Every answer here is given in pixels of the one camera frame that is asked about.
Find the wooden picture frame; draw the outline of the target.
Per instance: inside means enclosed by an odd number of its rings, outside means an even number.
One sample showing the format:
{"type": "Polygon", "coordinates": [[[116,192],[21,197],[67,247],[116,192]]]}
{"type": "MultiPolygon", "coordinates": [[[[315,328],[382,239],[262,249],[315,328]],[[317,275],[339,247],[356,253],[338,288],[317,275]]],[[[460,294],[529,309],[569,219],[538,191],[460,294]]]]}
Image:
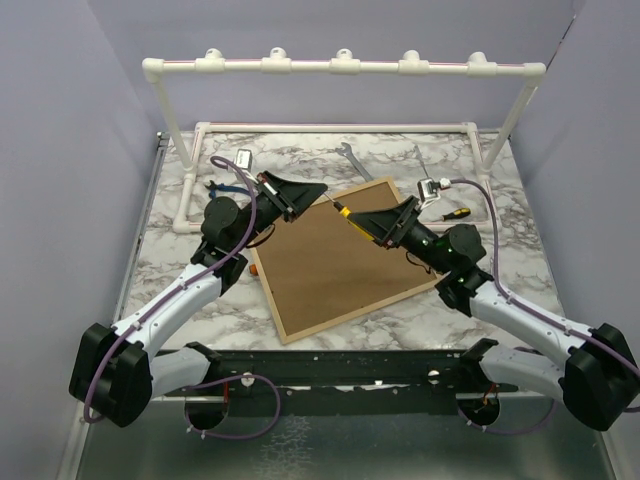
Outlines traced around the wooden picture frame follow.
{"type": "Polygon", "coordinates": [[[292,223],[277,221],[251,254],[282,346],[430,291],[438,281],[403,250],[365,239],[326,198],[292,223]]]}

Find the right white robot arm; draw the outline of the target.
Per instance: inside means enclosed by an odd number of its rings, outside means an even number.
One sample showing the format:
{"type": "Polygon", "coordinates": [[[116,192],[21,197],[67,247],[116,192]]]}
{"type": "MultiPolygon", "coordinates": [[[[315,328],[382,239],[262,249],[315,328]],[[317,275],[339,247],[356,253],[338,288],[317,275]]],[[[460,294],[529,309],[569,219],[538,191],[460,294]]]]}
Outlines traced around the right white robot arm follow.
{"type": "Polygon", "coordinates": [[[492,324],[524,341],[532,352],[488,342],[459,367],[461,383],[481,391],[510,384],[561,402],[583,425],[606,431],[639,394],[639,368],[624,335],[535,307],[499,284],[478,262],[486,250],[473,225],[454,224],[436,234],[419,220],[415,197],[386,210],[342,216],[368,240],[402,248],[440,274],[436,289],[451,309],[492,324]]]}

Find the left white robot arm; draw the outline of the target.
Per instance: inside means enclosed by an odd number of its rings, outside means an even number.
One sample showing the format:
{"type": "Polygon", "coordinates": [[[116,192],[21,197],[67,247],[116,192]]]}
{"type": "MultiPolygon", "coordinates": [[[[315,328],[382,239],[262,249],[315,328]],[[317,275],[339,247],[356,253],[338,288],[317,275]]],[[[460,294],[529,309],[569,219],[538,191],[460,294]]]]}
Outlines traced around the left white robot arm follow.
{"type": "Polygon", "coordinates": [[[163,356],[161,348],[187,320],[216,301],[247,265],[242,250],[277,220],[293,222],[326,193],[324,183],[285,180],[264,171],[241,177],[247,205],[216,196],[204,209],[201,241],[180,275],[134,314],[110,327],[100,323],[82,335],[69,392],[83,404],[88,423],[130,425],[150,400],[182,387],[206,395],[221,371],[196,344],[163,356]]]}

